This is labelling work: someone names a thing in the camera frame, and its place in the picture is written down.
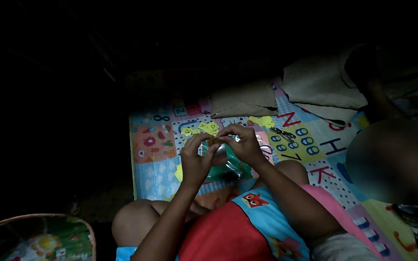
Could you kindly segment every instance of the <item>clear plastic sheet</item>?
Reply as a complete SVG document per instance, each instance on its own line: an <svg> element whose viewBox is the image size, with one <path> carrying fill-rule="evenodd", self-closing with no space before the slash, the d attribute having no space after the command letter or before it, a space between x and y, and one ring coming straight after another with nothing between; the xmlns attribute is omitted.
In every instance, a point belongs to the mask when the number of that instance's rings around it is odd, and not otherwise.
<svg viewBox="0 0 418 261"><path fill-rule="evenodd" d="M232 136L232 138L237 142L240 140L238 136ZM211 140L202 142L201 152L203 156L206 155L211 142ZM248 178L252 178L251 167L239 160L229 145L221 144L214 156L206 181L233 181Z"/></svg>

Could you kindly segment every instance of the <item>pink sleeve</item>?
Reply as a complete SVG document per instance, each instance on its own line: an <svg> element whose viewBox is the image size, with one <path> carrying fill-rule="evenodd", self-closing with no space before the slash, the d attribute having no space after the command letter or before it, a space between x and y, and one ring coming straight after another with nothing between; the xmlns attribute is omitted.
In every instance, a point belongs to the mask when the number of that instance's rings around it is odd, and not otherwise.
<svg viewBox="0 0 418 261"><path fill-rule="evenodd" d="M356 224L351 220L346 211L343 209L343 206L336 201L336 199L328 192L326 192L321 187L311 186L311 185L300 185L305 191L307 191L311 196L313 196L322 206L324 206L330 214L335 217L335 219L340 223L340 225L353 236L357 237L364 244L366 244L372 252L374 252L378 257L383 260L382 255L375 246L370 242L367 236L357 227Z"/></svg>

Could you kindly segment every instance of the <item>cardboard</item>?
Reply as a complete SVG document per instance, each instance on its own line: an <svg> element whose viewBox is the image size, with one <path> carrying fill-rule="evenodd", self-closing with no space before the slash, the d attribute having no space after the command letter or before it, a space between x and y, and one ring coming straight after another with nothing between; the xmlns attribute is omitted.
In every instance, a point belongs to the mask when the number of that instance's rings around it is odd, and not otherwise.
<svg viewBox="0 0 418 261"><path fill-rule="evenodd" d="M272 90L271 80L232 86L211 94L211 118L247 115L278 115L277 101Z"/></svg>

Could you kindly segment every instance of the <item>red shirt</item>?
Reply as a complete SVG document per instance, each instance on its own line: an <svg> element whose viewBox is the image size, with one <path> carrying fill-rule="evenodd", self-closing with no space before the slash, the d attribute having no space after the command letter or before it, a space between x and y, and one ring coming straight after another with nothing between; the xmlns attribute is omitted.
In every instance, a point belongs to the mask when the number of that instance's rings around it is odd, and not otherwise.
<svg viewBox="0 0 418 261"><path fill-rule="evenodd" d="M265 237L234 202L199 217L178 250L187 260L276 260Z"/></svg>

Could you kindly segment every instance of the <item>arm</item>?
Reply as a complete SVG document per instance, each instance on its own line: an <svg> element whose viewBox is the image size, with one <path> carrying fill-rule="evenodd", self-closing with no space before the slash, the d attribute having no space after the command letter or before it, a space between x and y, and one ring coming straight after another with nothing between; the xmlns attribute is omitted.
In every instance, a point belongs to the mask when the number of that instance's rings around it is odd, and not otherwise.
<svg viewBox="0 0 418 261"><path fill-rule="evenodd" d="M372 105L375 108L380 119L406 118L404 113L386 96L377 78L369 80L363 93L369 101L369 106Z"/></svg>
<svg viewBox="0 0 418 261"><path fill-rule="evenodd" d="M236 142L228 134L240 137ZM314 247L332 235L345 233L336 219L309 193L279 172L262 154L252 128L231 124L217 136L224 140L243 162L249 164L262 177L276 199L283 215L294 230Z"/></svg>
<svg viewBox="0 0 418 261"><path fill-rule="evenodd" d="M169 206L138 246L132 260L173 260L177 252L185 217L194 197L207 177L219 144L212 145L205 157L197 154L207 133L192 136L181 150L183 181Z"/></svg>
<svg viewBox="0 0 418 261"><path fill-rule="evenodd" d="M283 215L309 247L332 235L345 233L328 210L269 161L254 164L252 168L262 177Z"/></svg>

